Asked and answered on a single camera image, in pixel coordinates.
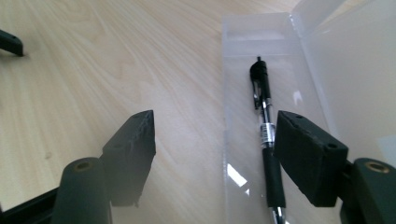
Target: pen barrel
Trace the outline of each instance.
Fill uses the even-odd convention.
[[[274,157],[273,146],[262,150],[264,160],[265,187],[268,207],[286,207],[279,160]]]

